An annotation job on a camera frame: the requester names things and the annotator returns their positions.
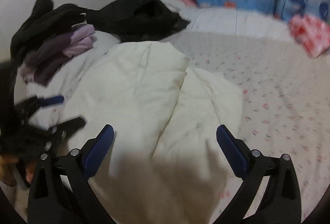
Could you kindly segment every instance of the white garment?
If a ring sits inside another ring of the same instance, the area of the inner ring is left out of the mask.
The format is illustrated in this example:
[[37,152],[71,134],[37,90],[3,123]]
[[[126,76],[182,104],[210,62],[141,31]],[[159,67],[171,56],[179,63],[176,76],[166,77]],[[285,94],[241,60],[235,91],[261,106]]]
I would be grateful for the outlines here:
[[69,149],[105,124],[116,130],[90,184],[119,223],[208,223],[232,173],[216,129],[226,124],[237,134],[241,91],[188,62],[169,43],[117,45],[84,75],[61,114],[60,121],[87,119]]

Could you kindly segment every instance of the blue gripper pad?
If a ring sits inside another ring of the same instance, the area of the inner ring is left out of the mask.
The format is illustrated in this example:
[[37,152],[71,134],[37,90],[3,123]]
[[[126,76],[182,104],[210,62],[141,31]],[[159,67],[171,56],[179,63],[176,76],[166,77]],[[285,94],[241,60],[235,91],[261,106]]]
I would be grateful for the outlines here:
[[52,106],[56,104],[63,104],[64,103],[64,97],[62,95],[58,95],[52,98],[46,98],[46,99],[38,99],[39,106],[41,107],[47,107]]
[[111,125],[106,125],[97,137],[97,142],[83,160],[83,176],[88,179],[96,175],[105,155],[114,140],[114,130]]
[[235,176],[244,179],[248,174],[248,160],[244,157],[234,140],[235,138],[224,125],[218,127],[217,142]]

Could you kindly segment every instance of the red and white cloth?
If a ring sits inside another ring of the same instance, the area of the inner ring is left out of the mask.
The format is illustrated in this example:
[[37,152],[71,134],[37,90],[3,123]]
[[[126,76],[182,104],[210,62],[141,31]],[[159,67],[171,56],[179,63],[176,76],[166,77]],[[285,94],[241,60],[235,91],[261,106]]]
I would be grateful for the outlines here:
[[289,22],[291,35],[307,54],[316,58],[330,47],[330,26],[313,15],[295,15]]

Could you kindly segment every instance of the bed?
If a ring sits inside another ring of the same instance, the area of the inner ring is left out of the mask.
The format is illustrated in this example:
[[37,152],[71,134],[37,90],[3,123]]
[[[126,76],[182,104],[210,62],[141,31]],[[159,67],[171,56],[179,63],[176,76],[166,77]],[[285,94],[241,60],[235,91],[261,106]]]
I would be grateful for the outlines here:
[[[309,59],[291,39],[286,24],[272,17],[226,8],[197,9],[179,0],[162,1],[191,21],[185,31],[162,42],[170,42],[187,55],[189,66],[221,74],[240,88],[243,114],[237,115],[237,138],[264,155],[279,157],[288,153],[292,157],[304,220],[330,183],[329,57]],[[70,102],[85,73],[110,50],[102,44],[119,43],[103,32],[97,34],[97,39],[93,50],[68,63],[47,88],[28,84],[28,96],[63,94],[66,104]],[[73,65],[82,68],[72,69]],[[43,110],[34,117],[34,123],[48,127],[63,120],[63,110],[65,106]],[[69,143],[69,149],[79,146]],[[240,183],[228,174],[210,223],[228,205]],[[266,184],[264,180],[248,215],[257,209]]]

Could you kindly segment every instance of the silver screw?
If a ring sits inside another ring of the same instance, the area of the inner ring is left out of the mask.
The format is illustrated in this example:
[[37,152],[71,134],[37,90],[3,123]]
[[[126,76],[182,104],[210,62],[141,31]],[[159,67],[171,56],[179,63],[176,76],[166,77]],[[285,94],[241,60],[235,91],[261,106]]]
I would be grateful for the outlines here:
[[79,154],[79,150],[78,149],[73,149],[72,151],[70,151],[70,154],[72,156],[77,156]]
[[42,155],[40,156],[40,159],[42,159],[42,160],[46,160],[47,157],[48,157],[47,153],[44,153],[44,154],[42,154]]
[[52,142],[47,141],[46,146],[45,146],[45,151],[49,151],[52,147]]
[[290,156],[287,154],[283,154],[283,159],[286,161],[290,161]]
[[261,155],[261,153],[260,153],[260,151],[254,149],[254,150],[252,151],[252,155],[253,155],[254,157],[259,157],[259,156]]

